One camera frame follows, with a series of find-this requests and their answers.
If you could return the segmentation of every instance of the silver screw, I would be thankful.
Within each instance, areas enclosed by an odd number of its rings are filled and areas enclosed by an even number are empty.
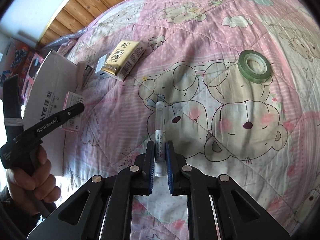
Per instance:
[[[220,175],[220,180],[221,181],[229,181],[229,179],[230,179],[230,177],[228,176],[228,175],[226,175],[226,174],[222,174],[222,175]]]
[[[183,170],[183,171],[191,171],[191,170],[192,170],[192,167],[189,166],[189,165],[184,165],[184,166],[182,167],[182,170]]]
[[[138,171],[140,168],[139,168],[139,166],[137,166],[137,165],[132,165],[132,166],[130,166],[130,171],[132,171],[132,172],[135,172],[135,171]]]
[[[101,181],[101,176],[95,175],[95,176],[92,177],[91,180],[92,180],[92,182],[94,182],[94,183],[100,182],[100,181]]]

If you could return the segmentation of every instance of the human hand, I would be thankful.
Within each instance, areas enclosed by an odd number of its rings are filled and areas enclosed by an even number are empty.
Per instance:
[[[36,215],[39,211],[24,190],[32,190],[37,199],[47,203],[56,201],[61,195],[61,189],[56,186],[55,177],[50,174],[51,162],[47,159],[47,153],[42,146],[39,147],[37,155],[41,165],[32,177],[20,168],[12,168],[6,172],[11,198],[18,207],[31,215]]]

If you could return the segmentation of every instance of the tape roll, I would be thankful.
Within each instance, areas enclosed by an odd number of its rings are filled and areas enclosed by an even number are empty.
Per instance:
[[[251,68],[249,61],[255,61],[260,66],[260,71]],[[250,82],[261,84],[271,76],[271,66],[265,56],[254,50],[244,50],[239,55],[238,68],[240,73]]]

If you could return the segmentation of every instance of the white cloud print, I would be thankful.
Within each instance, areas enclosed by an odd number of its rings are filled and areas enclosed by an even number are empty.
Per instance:
[[[235,27],[241,27],[241,28],[246,28],[248,25],[252,25],[253,21],[249,20],[247,17],[243,15],[238,15],[238,16],[227,16],[223,19],[223,22],[221,23],[224,26],[229,26],[231,28]]]

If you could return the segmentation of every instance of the bear nose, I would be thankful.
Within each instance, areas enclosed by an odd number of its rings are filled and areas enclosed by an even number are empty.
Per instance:
[[[252,126],[253,126],[252,122],[245,122],[245,123],[243,124],[243,128],[244,128],[244,129],[251,129]]]

